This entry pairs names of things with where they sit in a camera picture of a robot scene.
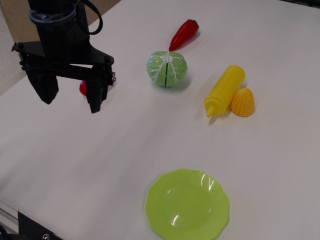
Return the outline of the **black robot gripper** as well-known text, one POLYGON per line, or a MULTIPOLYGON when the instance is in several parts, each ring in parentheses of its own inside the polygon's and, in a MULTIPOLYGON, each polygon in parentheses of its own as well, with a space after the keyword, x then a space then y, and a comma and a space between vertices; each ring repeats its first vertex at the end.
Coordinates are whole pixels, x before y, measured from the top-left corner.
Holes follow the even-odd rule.
POLYGON ((91 113, 99 112, 108 86, 115 81, 113 57, 90 43, 90 36, 102 30, 103 22, 90 31, 84 16, 32 20, 40 40, 17 42, 12 49, 20 54, 21 68, 40 99, 48 105, 55 99, 58 77, 77 79, 85 81, 91 113))

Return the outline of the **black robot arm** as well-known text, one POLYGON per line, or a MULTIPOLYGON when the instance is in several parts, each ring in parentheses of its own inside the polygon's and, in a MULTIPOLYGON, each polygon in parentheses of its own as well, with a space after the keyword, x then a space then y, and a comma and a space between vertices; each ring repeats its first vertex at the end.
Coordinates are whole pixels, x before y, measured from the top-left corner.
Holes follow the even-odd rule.
POLYGON ((46 104, 56 97, 58 77, 85 82, 86 99, 92 113, 101 110, 108 87, 115 81, 114 58, 90 43, 90 36, 103 28, 103 19, 89 0, 30 0, 28 15, 35 24, 39 40, 15 43, 20 65, 32 87, 46 104), (85 7, 99 17, 90 31, 85 7))

